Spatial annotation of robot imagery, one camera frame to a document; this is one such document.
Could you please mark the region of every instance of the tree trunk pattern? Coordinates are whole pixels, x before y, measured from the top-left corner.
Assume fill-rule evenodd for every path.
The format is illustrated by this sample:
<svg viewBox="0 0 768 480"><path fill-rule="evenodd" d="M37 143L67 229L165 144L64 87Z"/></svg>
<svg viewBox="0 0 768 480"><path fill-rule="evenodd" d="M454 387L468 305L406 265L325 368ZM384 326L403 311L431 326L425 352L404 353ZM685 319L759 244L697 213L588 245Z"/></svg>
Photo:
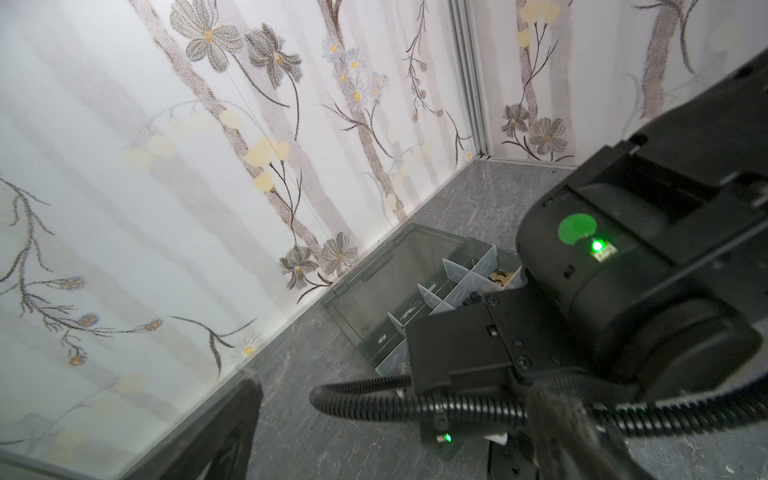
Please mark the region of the tree trunk pattern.
<svg viewBox="0 0 768 480"><path fill-rule="evenodd" d="M366 41L365 35L361 32L361 27L360 27L361 24L359 19L357 18L354 3L352 2L347 3L345 9L346 9L347 15L353 19L353 21L350 22L349 24L350 24L350 29L352 30L352 38L354 38L357 48L359 48L360 51L365 56L367 56L368 58L371 58L370 52L368 50L368 42ZM383 106L376 109L376 112L374 114L374 120L376 121L375 125L379 126L380 131L386 133L389 128L389 118L387 117L386 111L384 111ZM391 142L389 142L389 146L390 146L390 148L388 149L389 153L395 156L395 158L397 158L396 151L402 150L402 146L397 147L395 145L392 145ZM431 162L431 161L432 161L431 159L428 159L428 158L425 159L425 166L427 162ZM416 186L413 183L413 179L410 176L403 177L402 185L403 185L403 188L406 190L408 197L411 199L411 204L419 205L422 199L419 196L419 192L416 190Z"/></svg>
<svg viewBox="0 0 768 480"><path fill-rule="evenodd" d="M222 111L225 110L224 106L219 102L213 90L206 84L205 80L197 74L192 68L192 64L187 58L187 55L181 49L178 43L168 34L168 30L165 29L163 21L157 15L154 7L148 0L130 0L134 7L134 10L138 14L141 21L147 27L152 34L155 44L165 53L168 57L168 61L173 67L176 74L184 82L189 89L200 99L200 103L216 118ZM224 135L230 142L232 149L240 159L240 163L243 164L246 171L252 178L258 177L263 168L254 167L248 164L245 160L245 154L248 152L248 146L245 143L240 132L235 128L230 128L224 124L221 124L224 130ZM277 192L273 188L266 193L266 198L269 201L272 208L275 209L280 219L286 224L287 227L291 226L291 213L290 209L280 199ZM301 222L293 220L293 231L298 237L300 237L309 249L312 251L315 258L322 259L320 245L317 243L317 239Z"/></svg>
<svg viewBox="0 0 768 480"><path fill-rule="evenodd" d="M256 27L260 28L260 24L251 25L249 27L243 14L233 0L219 2L218 8L220 21L227 24L234 24L241 33L250 31ZM276 98L276 91L270 83L266 70L256 68L250 64L247 47L243 48L243 50L235 55L240 59L240 63L246 68L248 75L253 81L255 81L267 95ZM317 176L317 170L315 170L315 167L310 160L310 156L302 150L301 144L293 139L293 125L291 122L295 121L295 119L293 116L291 116L290 119L287 117L288 112L293 115L293 111L275 105L263 95L256 93L255 89L253 89L253 91L259 112L268 119L266 127L272 131L272 135L277 141L287 141L290 145L290 153L286 161L294 170L301 170L304 178L302 183L302 198L308 200L306 203L308 208L316 213L323 224L331 230L330 233L326 232L330 237L334 237L338 232L344 232L349 238L349 242L354 247L362 249L360 238L355 235L351 228L349 228L349 225L342 218L341 214L336 209L336 206L323 190L323 186Z"/></svg>
<svg viewBox="0 0 768 480"><path fill-rule="evenodd" d="M331 12L331 5L329 2L330 0L317 0L317 3L320 6L320 11L323 13L323 19L326 22L328 36L332 41L337 41L339 42L339 45L344 46L338 18L333 17L333 13ZM353 120L362 124L368 123L366 116L360 111L350 112L349 116ZM368 165L371 167L373 176L381 184L385 195L393 195L395 197L395 215L397 216L397 220L402 222L406 219L406 212L402 207L402 200L400 200L400 198L395 193L392 180L389 178L389 175L386 174L384 168L382 167L379 155L376 153L376 149L373 146L373 139L371 138L370 132L366 128L356 128L355 130L357 130L357 134L360 138L360 144L362 145L363 151L366 153L366 159L368 160Z"/></svg>
<svg viewBox="0 0 768 480"><path fill-rule="evenodd" d="M517 0L518 4L518 32L524 31L526 28L528 28L528 24L523 21L522 18L520 18L520 9L525 6L525 0ZM528 81L528 79L531 77L531 51L530 46L525 48L519 48L520 51L520 80L521 85L525 85L525 82ZM528 113L530 117L528 118L528 124L533 126L536 124L536 121L538 119L538 104L536 103L536 92L533 90L533 82L529 81L528 86L525 87L525 91L523 92L525 96L525 102L528 104ZM529 154L528 155L529 160L534 160L534 158Z"/></svg>
<svg viewBox="0 0 768 480"><path fill-rule="evenodd" d="M117 138L128 144L132 137L147 125L149 116L92 57L74 27L64 22L63 18L63 12L57 8L51 6L49 10L41 9L35 16L34 23L24 25L23 41L74 98L88 106ZM275 276L281 275L277 262L253 235L249 234L236 214L210 192L197 172L178 157L173 157L157 162L151 174L168 188L190 215L220 239L232 257L258 279L264 291L277 305L290 301L286 289L274 282ZM194 179L194 187L184 183L189 179ZM200 214L208 210L215 214ZM179 265L232 319L240 318L237 309L193 263L159 243L142 243Z"/></svg>
<svg viewBox="0 0 768 480"><path fill-rule="evenodd" d="M283 10L286 12L286 15L290 16L293 14L293 8L298 8L295 5L292 5L287 0L284 0L281 2L281 5L283 6ZM301 51L311 51L311 47L309 42L307 41L306 37L304 36L304 32L301 29L297 29L293 33L294 39L299 44L299 50ZM312 55L306 56L301 64L308 72L307 77L308 78L321 78L322 73L320 72L320 68L317 65L316 59ZM324 98L328 95L327 90L322 86L320 82L311 82L311 85L315 89L315 92L317 93L318 98ZM327 111L327 109L323 109L326 111L326 116L328 117L329 121L337 121L338 117ZM341 131L337 128L334 128L334 133L336 134L336 139L339 141L339 146L341 147L343 151L342 158L346 162L349 169L354 173L355 178L362 178L363 173L368 173L368 169L364 168L360 162L357 161L357 158L359 155L355 154L353 151L352 142L350 142L349 132ZM381 198L379 196L379 190L376 189L376 193L374 194L369 188L363 187L362 190L365 192L366 195L366 206L368 208L376 208L379 209L381 205Z"/></svg>
<svg viewBox="0 0 768 480"><path fill-rule="evenodd" d="M571 39L573 22L571 21L571 0L560 0L560 14L549 25L550 38L557 41L558 47L549 58L549 88L552 97L552 118L562 118L565 131L560 136L568 142L560 155L574 154L573 120L571 119L571 82L568 80L568 67L571 62Z"/></svg>
<svg viewBox="0 0 768 480"><path fill-rule="evenodd" d="M671 0L680 4L680 0ZM658 8L654 30L650 34L643 71L643 118L653 118L664 109L664 73L670 43L677 27L677 13L674 8L662 5Z"/></svg>

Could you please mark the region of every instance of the gray flower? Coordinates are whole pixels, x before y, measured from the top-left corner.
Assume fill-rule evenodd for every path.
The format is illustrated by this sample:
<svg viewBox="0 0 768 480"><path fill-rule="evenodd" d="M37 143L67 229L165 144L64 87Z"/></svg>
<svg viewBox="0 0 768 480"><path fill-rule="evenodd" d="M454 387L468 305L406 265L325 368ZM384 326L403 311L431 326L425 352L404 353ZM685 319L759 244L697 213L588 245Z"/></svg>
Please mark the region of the gray flower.
<svg viewBox="0 0 768 480"><path fill-rule="evenodd" d="M357 247L350 247L349 239L339 232L335 240L328 240L323 247L323 259L328 260L327 274L335 270L341 276L357 260Z"/></svg>
<svg viewBox="0 0 768 480"><path fill-rule="evenodd" d="M538 145L536 153L543 155L549 151L562 152L565 150L565 146L568 142L562 138L558 138L565 131L563 125L563 119L557 118L552 121L549 118L542 118L536 122L536 125L531 129L531 138L529 141L532 145Z"/></svg>
<svg viewBox="0 0 768 480"><path fill-rule="evenodd" d="M288 55L283 53L283 40L275 35L272 28L266 23L261 24L261 30L254 29L246 33L245 39L248 40L248 55L250 62L260 68L266 67L266 72L270 76L273 88L277 88L283 80L283 72L293 79L301 79L301 58L299 55Z"/></svg>
<svg viewBox="0 0 768 480"><path fill-rule="evenodd" d="M317 263L310 260L312 252L307 247L299 247L288 250L288 254L280 259L283 274L290 272L290 280L286 285L288 290L296 287L299 290L306 286L306 273L317 270Z"/></svg>
<svg viewBox="0 0 768 480"><path fill-rule="evenodd" d="M371 81L371 97L374 103L381 102L382 94L384 90L389 86L389 77L384 74L373 72L373 80Z"/></svg>
<svg viewBox="0 0 768 480"><path fill-rule="evenodd" d="M243 39L233 25L214 27L219 21L219 12L207 0L193 0L194 7L187 0L176 0L170 7L170 25L187 38L187 57L198 61L208 56L215 71L225 71L229 60L227 53L243 47Z"/></svg>
<svg viewBox="0 0 768 480"><path fill-rule="evenodd" d="M515 129L521 133L527 132L528 127L525 126L525 121L529 116L523 104L504 106L504 119L507 123L502 125L502 131L507 132L508 137L515 136Z"/></svg>

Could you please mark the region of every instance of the blue flower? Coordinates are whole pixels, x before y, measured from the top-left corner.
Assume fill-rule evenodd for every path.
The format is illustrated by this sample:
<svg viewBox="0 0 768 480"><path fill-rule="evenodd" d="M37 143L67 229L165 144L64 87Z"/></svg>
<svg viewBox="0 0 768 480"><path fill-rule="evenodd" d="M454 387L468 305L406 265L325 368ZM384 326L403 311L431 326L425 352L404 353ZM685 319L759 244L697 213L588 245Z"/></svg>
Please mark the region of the blue flower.
<svg viewBox="0 0 768 480"><path fill-rule="evenodd" d="M88 355L85 352L76 353L69 358L69 364L72 366L80 366L88 359Z"/></svg>
<svg viewBox="0 0 768 480"><path fill-rule="evenodd" d="M88 313L86 315L81 316L76 323L79 326L88 328L98 323L98 315L96 315L95 313Z"/></svg>
<svg viewBox="0 0 768 480"><path fill-rule="evenodd" d="M144 325L143 329L148 331L148 332L153 332L153 331L159 329L160 325L162 325L162 324L163 324L163 320L160 320L160 319L152 320L148 324Z"/></svg>
<svg viewBox="0 0 768 480"><path fill-rule="evenodd" d="M70 278L64 279L59 283L62 290L80 290L85 286L85 280L83 280L82 276L71 276Z"/></svg>

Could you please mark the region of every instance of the branch pattern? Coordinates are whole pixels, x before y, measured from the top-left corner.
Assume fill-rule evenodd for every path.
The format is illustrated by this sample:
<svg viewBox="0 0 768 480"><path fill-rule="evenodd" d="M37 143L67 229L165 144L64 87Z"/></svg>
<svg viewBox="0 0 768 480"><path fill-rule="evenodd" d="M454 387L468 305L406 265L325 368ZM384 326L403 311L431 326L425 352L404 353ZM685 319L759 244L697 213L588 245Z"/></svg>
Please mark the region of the branch pattern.
<svg viewBox="0 0 768 480"><path fill-rule="evenodd" d="M683 12L685 0L680 0L679 4L675 3L674 0L660 0L658 3L654 3L652 5L632 5L637 10L651 10L659 7L672 8L675 16L677 17L677 21L680 23L680 53L683 55L683 63L685 68L690 72L691 75L695 75L696 72L694 71L693 67L690 66L690 58L688 57L688 45L686 42L685 34L690 13L698 3L699 0L691 0L685 12Z"/></svg>
<svg viewBox="0 0 768 480"><path fill-rule="evenodd" d="M222 340L222 338L232 336L235 333L238 333L244 329L246 329L248 326L250 326L251 323L255 322L257 319L253 319L246 323L245 325L241 326L239 329L233 330L229 333L216 333L214 332L209 326L202 322L198 322L197 320L192 320L188 318L184 318L182 316L170 316L173 319L182 320L184 322L189 322L194 325L197 325L201 328L203 328L208 333L208 348L210 348L211 354L214 356L214 362L216 362L216 368L218 371L217 379L221 377L221 354L219 353L219 350L217 348L217 345L221 345L228 349L235 349L235 345L232 345L231 343L225 342ZM255 346L250 347L251 350L249 350L250 355L253 355L255 353Z"/></svg>
<svg viewBox="0 0 768 480"><path fill-rule="evenodd" d="M528 24L527 28L518 32L518 45L525 51L525 57L527 58L527 62L530 64L531 69L528 73L528 77L523 77L524 81L522 84L523 88L520 101L516 104L505 105L504 114L502 115L502 118L505 121L502 125L502 131L512 139L502 141L502 144L511 144L520 147L526 154L538 161L546 161L541 158L546 154L549 154L548 161L550 162L559 162L565 158L573 157L573 155L555 156L556 154L565 151L565 147L568 145L568 142L565 139L560 138L565 132L563 120L561 118L555 118L553 120L547 117L535 120L532 118L535 116L535 112L533 112L534 106L531 104L533 100L526 96L527 89L532 89L533 80L547 65L552 53L558 46L558 39L555 39L554 44L547 47L546 53L541 55L541 45L544 42L547 27L555 21L559 11L559 5L546 5L545 7L542 7L539 2L532 2L531 0L518 10L519 20L520 22L523 22L520 25L525 26L526 23ZM542 14L544 16L544 22L541 31L539 31L539 20ZM531 46L533 45L533 41L531 40L531 30L533 30L533 34L535 35L536 45L536 53L532 64L530 63ZM523 105L526 98L528 99L528 109Z"/></svg>
<svg viewBox="0 0 768 480"><path fill-rule="evenodd" d="M34 274L34 270L37 270L38 267L43 273L52 273L52 270L43 263L38 236L40 234L54 235L54 233L45 226L32 208L33 203L46 206L51 205L2 177L0 177L0 182L15 193L12 201L14 220L9 227L25 226L22 248L16 254L5 275L0 278L0 284L13 283L10 286L5 286L3 291L0 292L0 296L11 292L18 292L18 303L22 311L20 316L37 314L49 332L60 333L60 343L68 351L68 362L70 365L81 366L88 359L88 354L81 345L81 335L111 337L118 333L153 332L160 328L163 323L160 319L155 319L134 329L127 330L96 326L100 320L98 314L86 313L76 317L74 312L77 308L74 305L57 304L47 300L43 287L72 292L84 288L85 280L80 276L53 280L29 280L29 276Z"/></svg>
<svg viewBox="0 0 768 480"><path fill-rule="evenodd" d="M319 3L329 34L328 38L323 41L323 57L333 66L333 79L346 102L346 110L343 110L335 101L333 101L335 108L331 108L329 105L323 105L323 107L346 122L347 126L342 130L357 131L360 144L371 168L370 173L382 187L379 189L379 193L386 205L385 212L394 213L397 220L402 221L406 218L405 208L382 166L376 147L378 146L387 157L392 158L392 155L384 148L378 135L376 135L373 124L376 107L381 103L384 90L389 86L389 79L386 75L373 71L366 82L362 75L366 66L365 59L358 48L347 48L339 36L338 11L331 9L330 2L325 3L323 0L319 0Z"/></svg>
<svg viewBox="0 0 768 480"><path fill-rule="evenodd" d="M406 49L406 57L403 58L404 61L408 62L408 68L406 69L406 78L410 80L411 83L411 94L413 95L413 113L411 119L414 123L419 121L419 107L423 111L428 111L429 113L435 115L436 117L440 118L442 117L443 113L446 113L448 117L451 120L451 124L453 125L454 130L454 141L453 141L453 150L454 150L454 168L458 166L458 149L461 148L462 151L467 151L464 148L463 141L469 140L472 138L471 135L467 137L462 137L458 133L458 127L456 127L456 122L453 120L453 117L451 117L451 114L447 111L443 111L441 108L434 109L434 107L430 106L427 102L427 91L422 87L422 80L419 78L419 74L416 71L416 67L419 67L419 70L423 73L427 71L427 68L429 66L425 61L423 61L421 57L421 48L422 48L422 35L426 32L426 14L429 13L429 7L427 6L427 1L422 0L421 4L419 4L419 13L416 16L416 22L419 24L419 29L416 31L416 35L413 37L413 40L411 40L410 45ZM474 151L471 151L468 155L468 160L471 160L471 156L474 154Z"/></svg>

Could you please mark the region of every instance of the painted flower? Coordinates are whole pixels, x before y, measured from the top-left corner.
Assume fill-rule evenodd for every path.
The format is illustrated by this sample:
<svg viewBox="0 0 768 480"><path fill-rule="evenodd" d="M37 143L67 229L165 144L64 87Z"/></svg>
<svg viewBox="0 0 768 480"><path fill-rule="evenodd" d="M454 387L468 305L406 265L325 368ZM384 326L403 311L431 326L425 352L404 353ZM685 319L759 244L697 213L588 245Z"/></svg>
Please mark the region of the painted flower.
<svg viewBox="0 0 768 480"><path fill-rule="evenodd" d="M467 145L467 148L464 150L464 159L467 161L467 163L475 159L476 153L475 142L470 142L469 145Z"/></svg>
<svg viewBox="0 0 768 480"><path fill-rule="evenodd" d="M246 336L239 342L235 342L234 348L230 350L232 361L235 363L245 362L255 355L260 347L261 341L259 335Z"/></svg>
<svg viewBox="0 0 768 480"><path fill-rule="evenodd" d="M85 360L87 359L88 355L86 355L85 352L76 353L75 355L69 357L69 364L72 366L80 366L85 363Z"/></svg>
<svg viewBox="0 0 768 480"><path fill-rule="evenodd" d="M536 153L543 155L548 152L562 152L568 142L558 138L565 132L565 126L561 118L552 121L549 118L542 118L531 128L531 138L528 141L532 145L538 145Z"/></svg>
<svg viewBox="0 0 768 480"><path fill-rule="evenodd" d="M288 254L280 259L283 274L290 272L290 280L286 285L288 290L296 287L299 290L306 286L305 274L317 270L317 263L310 260L312 252L307 247L299 247L288 250Z"/></svg>
<svg viewBox="0 0 768 480"><path fill-rule="evenodd" d="M194 7L187 0L176 0L170 7L170 25L191 39L187 57L199 61L207 56L215 71L225 71L229 64L227 51L240 50L243 39L234 25L217 27L218 21L218 10L207 0L194 0Z"/></svg>
<svg viewBox="0 0 768 480"><path fill-rule="evenodd" d="M82 276L71 276L62 280L59 285L59 288L62 290L80 290L85 286L85 281L83 280Z"/></svg>
<svg viewBox="0 0 768 480"><path fill-rule="evenodd" d="M520 19L528 24L535 23L541 17L543 7L541 0L528 0L520 8Z"/></svg>
<svg viewBox="0 0 768 480"><path fill-rule="evenodd" d="M298 54L288 55L283 52L285 40L266 23L261 24L261 30L254 29L246 33L248 42L248 57L250 63L259 68L266 68L273 88L280 86L283 73L293 81L301 79L301 58Z"/></svg>
<svg viewBox="0 0 768 480"><path fill-rule="evenodd" d="M89 326L96 325L98 323L98 315L95 313L88 313L86 315L83 315L76 321L79 326L82 326L84 328L88 328Z"/></svg>
<svg viewBox="0 0 768 480"><path fill-rule="evenodd" d="M158 157L171 158L174 156L174 143L165 135L150 135L147 150Z"/></svg>
<svg viewBox="0 0 768 480"><path fill-rule="evenodd" d="M160 320L160 319L152 320L151 322L149 322L146 325L144 325L141 329L145 330L147 332L153 332L153 331L159 329L160 325L162 325L162 324L163 324L163 320Z"/></svg>
<svg viewBox="0 0 768 480"><path fill-rule="evenodd" d="M275 182L272 180L272 174L269 170L261 172L251 183L264 194L275 187Z"/></svg>
<svg viewBox="0 0 768 480"><path fill-rule="evenodd" d="M331 40L330 38L326 38L323 40L323 57L330 60L335 61L337 58L340 58L341 55L344 54L344 47L339 45L338 42L335 42Z"/></svg>
<svg viewBox="0 0 768 480"><path fill-rule="evenodd" d="M243 117L237 110L225 108L219 114L219 121L225 127L239 129L243 126Z"/></svg>
<svg viewBox="0 0 768 480"><path fill-rule="evenodd" d="M339 232L335 240L332 238L323 246L323 259L328 261L327 274L335 270L341 276L357 260L357 247L350 247L349 239Z"/></svg>
<svg viewBox="0 0 768 480"><path fill-rule="evenodd" d="M346 106L351 111L361 111L366 104L368 92L366 91L366 84L361 78L355 78L354 80L347 81L345 87L342 89L346 98Z"/></svg>
<svg viewBox="0 0 768 480"><path fill-rule="evenodd" d="M387 194L384 199L384 207L392 212L397 211L397 196L395 194Z"/></svg>
<svg viewBox="0 0 768 480"><path fill-rule="evenodd" d="M384 90L389 86L389 79L384 74L373 72L373 78L371 80L371 98L373 103L379 103L382 99Z"/></svg>
<svg viewBox="0 0 768 480"><path fill-rule="evenodd" d="M560 13L560 5L555 3L546 3L541 8L544 13L544 23L552 23Z"/></svg>
<svg viewBox="0 0 768 480"><path fill-rule="evenodd" d="M515 136L515 130L525 133L528 131L528 127L525 125L525 121L530 115L525 110L523 104L506 105L504 106L504 119L507 123L502 125L502 131L507 132L508 137Z"/></svg>
<svg viewBox="0 0 768 480"><path fill-rule="evenodd" d="M357 71L360 68L366 66L366 63L363 61L362 55L360 54L360 50L358 48L350 48L347 50L344 54L344 60L346 67L350 68L352 71Z"/></svg>
<svg viewBox="0 0 768 480"><path fill-rule="evenodd" d="M526 48L531 44L531 29L526 28L518 32L518 45L520 48Z"/></svg>

